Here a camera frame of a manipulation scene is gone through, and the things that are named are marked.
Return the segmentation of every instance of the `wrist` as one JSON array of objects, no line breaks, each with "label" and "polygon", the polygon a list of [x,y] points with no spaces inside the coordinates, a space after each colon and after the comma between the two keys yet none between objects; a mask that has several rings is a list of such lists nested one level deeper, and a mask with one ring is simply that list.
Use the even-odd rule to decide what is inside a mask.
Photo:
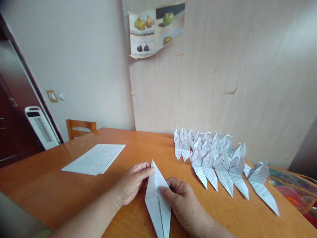
[{"label": "wrist", "polygon": [[115,187],[113,187],[109,189],[106,193],[109,196],[110,200],[109,208],[114,210],[115,212],[119,211],[123,204],[122,199],[119,196],[118,190]]}]

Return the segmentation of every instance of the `chair backrest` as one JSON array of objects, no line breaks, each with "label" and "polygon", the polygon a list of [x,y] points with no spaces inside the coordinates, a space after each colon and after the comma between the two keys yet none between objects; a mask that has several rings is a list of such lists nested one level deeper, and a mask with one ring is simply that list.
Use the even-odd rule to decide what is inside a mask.
[{"label": "chair backrest", "polygon": [[96,122],[86,122],[86,121],[77,121],[77,120],[67,119],[66,124],[67,124],[69,140],[72,140],[75,137],[83,136],[89,133],[85,131],[74,130],[73,127],[87,128],[91,130],[91,132],[96,131]]}]

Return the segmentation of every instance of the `light switch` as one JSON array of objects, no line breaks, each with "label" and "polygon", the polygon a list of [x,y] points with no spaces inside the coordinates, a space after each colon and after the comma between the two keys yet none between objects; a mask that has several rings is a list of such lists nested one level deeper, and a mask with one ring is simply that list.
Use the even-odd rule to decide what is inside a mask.
[{"label": "light switch", "polygon": [[63,93],[57,93],[57,97],[59,100],[65,100]]},{"label": "light switch", "polygon": [[48,93],[48,95],[51,100],[56,100],[54,93]]},{"label": "light switch", "polygon": [[57,98],[56,98],[56,95],[54,93],[53,90],[46,90],[46,93],[50,99],[51,102],[58,102]]}]

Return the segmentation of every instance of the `wooden table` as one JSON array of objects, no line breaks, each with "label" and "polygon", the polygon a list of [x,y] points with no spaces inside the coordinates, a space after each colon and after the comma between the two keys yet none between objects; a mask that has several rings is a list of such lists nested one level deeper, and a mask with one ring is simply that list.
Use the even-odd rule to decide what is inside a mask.
[{"label": "wooden table", "polygon": [[[97,143],[126,144],[105,174],[61,171]],[[55,230],[111,188],[131,165],[152,159],[164,178],[174,176],[188,182],[206,211],[237,237],[317,237],[317,230],[268,181],[265,185],[276,199],[281,217],[255,194],[248,181],[249,201],[236,188],[231,198],[219,182],[219,192],[209,183],[206,190],[189,160],[177,161],[173,135],[167,134],[101,128],[96,134],[89,133],[0,169],[0,190]],[[156,237],[144,202],[145,191],[142,188],[128,206],[119,210],[104,237]],[[172,213],[170,237],[187,236]]]}]

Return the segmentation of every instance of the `green apple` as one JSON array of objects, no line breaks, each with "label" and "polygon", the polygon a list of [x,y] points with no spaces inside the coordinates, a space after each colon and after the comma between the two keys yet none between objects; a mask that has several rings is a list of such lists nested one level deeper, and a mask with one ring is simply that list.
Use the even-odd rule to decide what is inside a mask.
[{"label": "green apple", "polygon": [[173,13],[166,13],[163,17],[163,24],[165,26],[170,25],[174,19],[174,14]]}]

